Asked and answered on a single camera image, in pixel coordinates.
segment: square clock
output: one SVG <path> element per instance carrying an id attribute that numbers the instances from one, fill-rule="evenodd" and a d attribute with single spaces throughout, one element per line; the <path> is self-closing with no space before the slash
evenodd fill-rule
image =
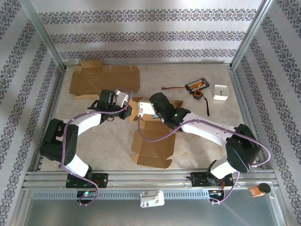
<path id="1" fill-rule="evenodd" d="M 226 100 L 229 97 L 228 86 L 215 85 L 213 90 L 214 100 Z"/>

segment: cardboard box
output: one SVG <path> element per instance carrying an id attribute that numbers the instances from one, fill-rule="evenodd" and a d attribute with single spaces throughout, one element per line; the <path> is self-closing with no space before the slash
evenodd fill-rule
<path id="1" fill-rule="evenodd" d="M 77 96 L 100 95 L 101 90 L 125 87 L 130 91 L 140 88 L 140 74 L 136 65 L 103 65 L 102 60 L 82 60 L 75 65 L 69 93 Z"/>
<path id="2" fill-rule="evenodd" d="M 130 123 L 138 120 L 138 102 L 140 100 L 149 100 L 143 97 L 134 97 L 130 100 L 130 105 L 133 108 L 132 115 L 129 117 Z M 175 100 L 172 102 L 174 107 L 181 107 L 183 101 Z M 160 118 L 153 118 L 152 115 L 143 115 L 140 121 L 142 134 L 149 139 L 157 139 L 170 133 L 169 129 Z M 132 160 L 143 166 L 152 166 L 156 168 L 168 168 L 172 160 L 168 159 L 174 154 L 174 142 L 176 134 L 172 134 L 158 142 L 148 142 L 144 140 L 139 131 L 135 131 L 132 144 Z"/>

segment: flattened cardboard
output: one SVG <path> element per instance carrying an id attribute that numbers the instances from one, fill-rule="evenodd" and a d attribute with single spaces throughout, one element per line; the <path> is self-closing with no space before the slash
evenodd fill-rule
<path id="1" fill-rule="evenodd" d="M 148 101 L 148 98 L 134 97 L 130 100 L 130 105 L 133 109 L 130 116 L 130 123 L 138 120 L 138 102 L 140 100 Z M 181 107 L 183 101 L 176 100 L 172 104 L 175 107 Z M 166 136 L 170 133 L 170 129 L 162 123 L 161 119 L 153 119 L 151 115 L 144 115 L 140 120 L 140 127 L 143 136 L 149 139 L 157 139 Z M 160 140 L 158 142 L 148 142 L 144 140 L 139 131 L 135 131 L 134 140 L 132 144 L 131 155 L 132 161 L 138 165 L 151 166 L 161 169 L 168 168 L 172 160 L 168 159 L 174 154 L 174 143 L 176 134 Z"/>
<path id="2" fill-rule="evenodd" d="M 140 88 L 140 73 L 136 65 L 103 65 L 102 60 L 83 60 L 74 67 L 69 93 L 77 96 L 100 95 L 101 90 L 125 87 L 128 91 Z"/>

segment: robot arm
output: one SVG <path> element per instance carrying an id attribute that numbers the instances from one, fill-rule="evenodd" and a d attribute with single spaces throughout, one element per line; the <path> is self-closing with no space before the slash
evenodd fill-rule
<path id="1" fill-rule="evenodd" d="M 128 102 L 128 95 L 120 91 L 103 90 L 99 100 L 87 109 L 87 114 L 72 121 L 66 133 L 66 151 L 63 165 L 72 173 L 81 177 L 91 179 L 92 168 L 84 163 L 76 155 L 77 137 L 91 127 L 102 124 L 109 118 L 119 117 L 125 119 L 132 113 L 132 108 L 127 107 L 124 111 L 117 112 L 125 107 L 125 102 Z M 40 154 L 46 158 L 61 162 L 62 160 L 62 139 L 63 131 L 66 123 L 69 120 L 52 119 L 48 125 L 44 138 L 40 146 Z"/>
<path id="2" fill-rule="evenodd" d="M 201 118 L 187 109 L 175 109 L 163 93 L 151 96 L 150 103 L 154 112 L 169 128 L 181 126 L 180 131 L 204 137 L 227 150 L 227 155 L 214 161 L 207 170 L 207 181 L 212 185 L 216 185 L 226 175 L 235 171 L 242 173 L 249 171 L 260 150 L 257 144 L 235 135 L 241 134 L 255 140 L 246 125 L 240 124 L 238 127 L 220 125 Z"/>

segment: black bottle cap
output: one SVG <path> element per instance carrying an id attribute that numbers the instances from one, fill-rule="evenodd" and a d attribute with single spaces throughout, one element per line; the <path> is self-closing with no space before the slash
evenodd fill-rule
<path id="1" fill-rule="evenodd" d="M 259 184 L 258 188 L 262 193 L 265 193 L 265 194 L 271 192 L 271 187 L 266 183 Z"/>

